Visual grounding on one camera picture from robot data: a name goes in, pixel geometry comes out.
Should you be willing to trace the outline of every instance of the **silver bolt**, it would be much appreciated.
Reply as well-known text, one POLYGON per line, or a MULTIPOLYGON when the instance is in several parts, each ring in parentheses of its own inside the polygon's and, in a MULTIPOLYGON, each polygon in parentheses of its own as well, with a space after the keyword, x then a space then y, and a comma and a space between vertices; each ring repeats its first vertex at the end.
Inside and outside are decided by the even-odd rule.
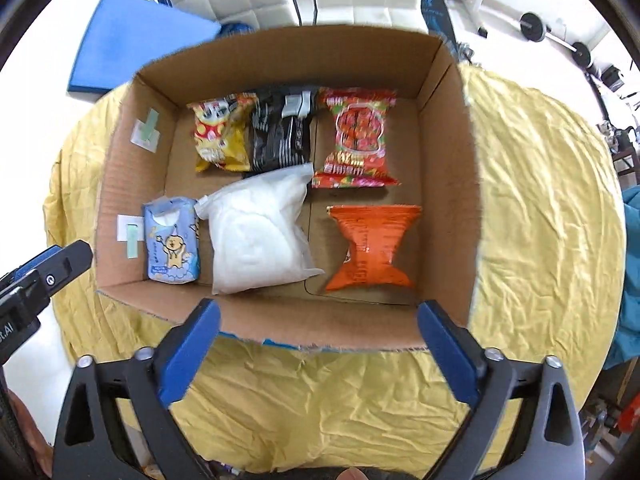
POLYGON ((562 361, 555 355, 548 355, 545 357, 545 363, 552 368, 562 368, 562 361))
POLYGON ((133 354, 138 361, 146 361, 147 359, 151 359, 154 356, 154 349, 149 348, 148 346, 142 347, 140 350, 136 350, 136 353, 133 354))
POLYGON ((94 362, 94 358, 90 355, 83 355, 78 359, 78 368, 87 368, 94 362))
POLYGON ((502 361, 504 359, 504 354, 502 354, 502 352, 497 348, 485 348, 484 357, 491 361, 502 361))

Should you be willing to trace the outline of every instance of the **open cardboard box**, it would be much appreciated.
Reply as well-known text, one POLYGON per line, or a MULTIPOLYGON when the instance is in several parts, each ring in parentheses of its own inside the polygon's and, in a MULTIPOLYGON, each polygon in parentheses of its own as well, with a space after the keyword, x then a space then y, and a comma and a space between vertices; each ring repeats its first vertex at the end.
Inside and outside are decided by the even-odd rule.
MULTIPOLYGON (((329 25, 265 30, 190 48, 144 67, 122 103, 99 198, 95 254, 99 293, 172 322, 183 322, 211 295, 212 248, 200 225, 197 283, 167 285, 146 277, 145 243, 128 258, 117 241, 118 215, 140 216, 162 195, 199 199, 241 177, 213 169, 196 174, 193 113, 188 103, 277 84, 395 89, 388 112, 388 168, 400 186, 310 189, 299 224, 325 275, 216 296, 223 333, 258 342, 334 349, 420 348, 415 311, 436 299, 466 325, 476 278, 480 203, 475 147, 455 63, 433 36, 391 28, 329 25), (155 153, 130 142, 136 120, 159 113, 155 153), (326 206, 416 204, 421 218, 406 232, 394 265, 415 290, 324 285, 344 261, 348 243, 326 206)), ((312 161, 321 168, 335 140, 328 110, 312 122, 312 161)))

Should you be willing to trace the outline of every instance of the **yellow fabric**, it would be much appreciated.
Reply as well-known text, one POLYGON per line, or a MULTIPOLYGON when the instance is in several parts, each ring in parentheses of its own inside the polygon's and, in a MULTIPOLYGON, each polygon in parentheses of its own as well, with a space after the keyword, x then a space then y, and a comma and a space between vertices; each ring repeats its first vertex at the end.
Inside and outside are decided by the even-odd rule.
MULTIPOLYGON (((483 207, 470 329, 513 358, 558 355, 580 406, 609 348, 622 293, 623 209, 609 153, 562 103, 471 66, 460 70, 483 207)), ((62 147, 44 206, 51 243, 93 240, 105 152, 125 92, 101 99, 62 147)), ((169 329, 98 297, 93 272, 60 292, 54 307, 72 359, 129 358, 169 329)), ((515 409, 487 463, 497 460, 515 409)), ((199 453, 239 468, 373 465, 418 476, 465 415, 428 352, 302 352, 223 337, 172 410, 199 453)), ((135 424, 129 408, 124 413, 135 424)))

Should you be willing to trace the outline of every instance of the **black snack bag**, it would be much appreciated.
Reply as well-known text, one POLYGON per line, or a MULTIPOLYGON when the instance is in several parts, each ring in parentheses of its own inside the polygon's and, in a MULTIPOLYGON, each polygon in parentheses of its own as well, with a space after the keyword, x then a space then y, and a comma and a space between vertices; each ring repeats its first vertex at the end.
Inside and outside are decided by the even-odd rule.
POLYGON ((251 114, 251 170, 255 173, 309 162, 309 126, 316 88, 279 88, 258 92, 251 114))

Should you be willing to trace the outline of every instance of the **blue yoga mat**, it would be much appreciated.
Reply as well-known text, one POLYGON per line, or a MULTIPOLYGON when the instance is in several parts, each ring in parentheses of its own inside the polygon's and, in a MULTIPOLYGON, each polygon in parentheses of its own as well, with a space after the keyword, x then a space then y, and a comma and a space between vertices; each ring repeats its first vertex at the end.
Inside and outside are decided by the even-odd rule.
POLYGON ((149 0, 100 0, 76 54, 70 92, 106 93, 144 65, 213 40, 221 25, 149 0))

